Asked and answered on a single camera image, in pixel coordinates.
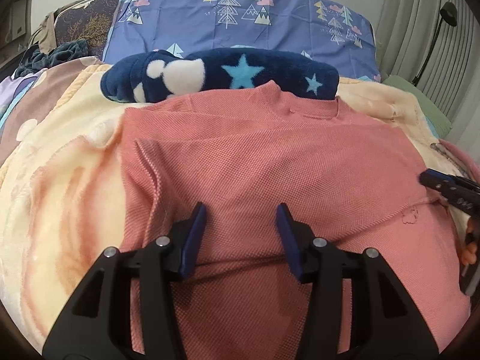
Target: black desk lamp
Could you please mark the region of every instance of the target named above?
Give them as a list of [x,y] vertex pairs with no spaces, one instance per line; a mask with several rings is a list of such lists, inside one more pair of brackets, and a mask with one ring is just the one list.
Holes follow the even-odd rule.
[[431,53],[434,50],[435,42],[437,41],[438,34],[440,33],[440,27],[442,25],[442,21],[445,21],[449,26],[452,26],[452,27],[457,26],[458,12],[457,12],[457,7],[455,7],[454,3],[451,3],[450,1],[446,2],[443,5],[442,9],[440,9],[440,16],[441,17],[440,17],[440,21],[438,22],[437,31],[431,42],[430,50],[428,51],[427,58],[425,59],[425,62],[423,62],[423,65],[420,69],[420,73],[418,73],[416,77],[412,80],[412,84],[414,86],[417,86],[418,82],[420,81],[420,77],[422,76],[423,71],[427,66],[428,60],[430,59]]

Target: pink cloth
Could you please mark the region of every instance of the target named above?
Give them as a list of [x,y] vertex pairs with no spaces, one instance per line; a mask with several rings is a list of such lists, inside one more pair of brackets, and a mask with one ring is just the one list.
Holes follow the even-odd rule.
[[[122,128],[122,250],[166,234],[198,200],[207,205],[195,276],[173,287],[190,358],[295,357],[310,288],[285,263],[275,229],[280,202],[342,249],[376,247],[441,349],[467,319],[452,221],[418,183],[425,165],[399,128],[341,100],[297,98],[272,81],[129,108]],[[133,295],[133,346],[141,350]],[[350,329],[344,299],[341,350]]]

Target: blue star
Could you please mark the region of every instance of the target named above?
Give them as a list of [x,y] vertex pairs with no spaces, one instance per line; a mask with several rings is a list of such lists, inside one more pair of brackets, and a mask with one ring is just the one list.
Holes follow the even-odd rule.
[[308,77],[305,77],[305,79],[308,81],[307,92],[312,91],[313,93],[315,93],[316,96],[318,87],[323,86],[323,84],[317,81],[315,74],[313,74],[313,77],[311,79],[309,79]]
[[242,87],[253,88],[255,85],[252,79],[265,69],[263,66],[249,66],[245,54],[240,57],[237,66],[228,66],[224,64],[222,65],[222,68],[225,69],[232,78],[230,89],[238,89]]

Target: screw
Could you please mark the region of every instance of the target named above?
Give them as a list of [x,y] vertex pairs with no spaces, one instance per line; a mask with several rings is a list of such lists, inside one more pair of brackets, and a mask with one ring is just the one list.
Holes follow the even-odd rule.
[[113,257],[117,254],[117,248],[114,246],[109,246],[103,251],[105,257]]
[[166,235],[162,235],[155,240],[155,243],[158,246],[167,246],[168,244],[170,244],[170,238],[168,238]]
[[374,259],[376,257],[378,257],[379,253],[378,253],[378,250],[372,248],[372,247],[369,247],[366,251],[366,254],[368,257],[370,257],[371,259]]
[[327,240],[325,238],[317,237],[313,239],[313,246],[317,248],[323,248],[326,245],[327,245]]

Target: bed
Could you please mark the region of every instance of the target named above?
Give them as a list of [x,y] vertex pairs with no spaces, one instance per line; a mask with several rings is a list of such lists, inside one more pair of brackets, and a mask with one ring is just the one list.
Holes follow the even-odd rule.
[[[0,171],[0,196],[15,196],[17,202],[11,209],[0,210],[0,223],[4,226],[2,264],[3,267],[16,267],[2,272],[1,300],[20,331],[39,351],[56,313],[88,269],[92,256],[106,245],[121,244],[122,234],[118,229],[122,228],[123,217],[112,211],[111,204],[124,204],[124,192],[119,165],[115,163],[108,176],[112,177],[108,181],[111,184],[107,183],[108,191],[102,189],[102,202],[96,200],[109,215],[101,216],[104,226],[101,239],[88,250],[88,257],[82,252],[78,234],[70,234],[67,239],[59,236],[52,251],[45,253],[35,249],[34,257],[22,262],[23,253],[33,247],[30,244],[33,238],[29,234],[28,220],[25,222],[21,218],[28,211],[30,194],[35,194],[35,188],[37,192],[38,188],[43,188],[44,182],[43,178],[36,178],[33,185],[30,178],[38,176],[39,169],[48,177],[54,177],[55,169],[60,168],[66,173],[74,172],[80,153],[82,163],[94,177],[104,157],[84,145],[88,143],[96,148],[114,145],[112,137],[116,136],[116,126],[125,108],[132,107],[132,104],[106,99],[99,89],[102,75],[110,68],[108,64],[115,64],[124,57],[163,49],[177,59],[188,59],[189,54],[220,47],[262,48],[289,51],[328,63],[342,77],[338,94],[350,107],[400,127],[428,167],[445,173],[465,173],[458,163],[447,158],[448,154],[431,148],[431,145],[440,144],[439,135],[434,121],[430,120],[429,125],[424,113],[432,115],[435,111],[429,111],[428,105],[419,105],[413,95],[378,84],[381,77],[375,63],[371,25],[354,11],[354,7],[344,7],[330,0],[87,0],[59,15],[56,36],[58,42],[86,37],[92,57],[101,57],[103,63],[88,57],[75,66],[69,65],[68,76],[59,66],[55,74],[46,72],[40,77],[32,88],[36,92],[30,92],[30,97],[27,93],[25,101],[50,96],[49,110],[43,110],[35,118],[27,112],[14,114],[17,119],[15,124],[11,119],[8,133],[10,137],[15,136],[17,143],[8,147],[8,156],[4,156],[5,163]],[[61,82],[59,88],[63,90],[48,95],[54,78]],[[133,104],[138,108],[145,105]],[[442,125],[438,121],[440,117],[432,116],[431,119],[435,119],[438,126]],[[440,136],[445,133],[446,129],[440,130]],[[116,155],[115,150],[109,152],[108,161],[114,163]],[[76,195],[76,199],[81,202],[85,195]],[[34,203],[37,208],[45,207],[42,206],[44,202]],[[68,210],[64,203],[62,199],[55,200],[55,204],[62,207],[60,211]],[[39,219],[37,242],[47,239],[49,231],[61,233],[62,219],[51,207],[49,213],[56,219],[51,222]],[[455,211],[453,217],[461,233],[466,217]],[[61,256],[66,245],[75,250],[72,258]],[[58,259],[64,266],[58,266]],[[30,269],[28,280],[22,271],[23,264]],[[47,277],[45,272],[52,266],[57,267],[57,276]],[[41,286],[44,292],[37,301],[32,299],[32,294],[39,289],[40,278],[49,285]],[[460,308],[460,319],[447,329],[445,337],[440,338],[442,348],[453,338],[452,331],[456,334],[464,323],[464,311],[469,307],[463,302]]]

